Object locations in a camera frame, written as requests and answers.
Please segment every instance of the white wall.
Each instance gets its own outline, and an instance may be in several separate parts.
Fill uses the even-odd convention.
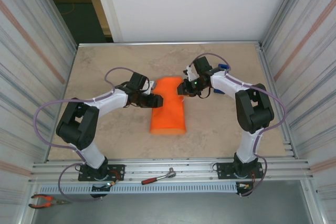
[[[282,0],[102,0],[113,39],[260,40]]]

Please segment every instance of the corrugated metal wall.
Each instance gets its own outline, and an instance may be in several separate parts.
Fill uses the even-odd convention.
[[[336,221],[336,0],[291,0],[263,46],[300,158]]]
[[[76,45],[49,0],[0,0],[0,223],[15,221],[33,162],[47,150],[35,135],[36,109],[60,99]],[[58,106],[39,115],[46,139]]]

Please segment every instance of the orange foam block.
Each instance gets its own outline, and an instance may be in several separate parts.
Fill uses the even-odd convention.
[[[150,132],[157,135],[180,135],[186,133],[184,120],[184,97],[177,95],[181,77],[165,77],[156,81],[154,94],[163,97],[163,106],[152,109]]]

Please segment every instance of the blue part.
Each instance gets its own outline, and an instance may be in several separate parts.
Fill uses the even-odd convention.
[[[226,64],[218,64],[218,67],[220,68],[224,68],[224,69],[229,69],[229,66]],[[214,93],[218,93],[218,94],[225,94],[224,92],[222,92],[219,89],[214,89]]]

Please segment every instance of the robotic arm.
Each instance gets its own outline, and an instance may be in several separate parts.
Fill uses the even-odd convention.
[[[100,95],[93,98],[92,102],[68,103],[56,128],[56,134],[74,146],[86,160],[86,169],[96,180],[104,179],[108,172],[108,160],[93,141],[98,118],[131,104],[141,108],[158,108],[163,105],[160,95],[151,94],[155,82],[139,73],[134,72],[130,81],[115,88],[113,94],[108,92]]]
[[[192,73],[190,67],[187,67],[184,73],[188,78],[178,86],[177,93],[194,97],[201,95],[201,91],[206,88],[214,88],[235,99],[237,119],[242,128],[241,141],[234,155],[234,170],[225,172],[234,174],[238,178],[244,178],[258,165],[258,157],[255,153],[260,143],[259,133],[274,119],[268,95],[253,89],[256,87],[266,90],[265,86],[243,83],[229,75],[223,68],[212,68],[206,57],[198,58],[193,63],[199,77]]]

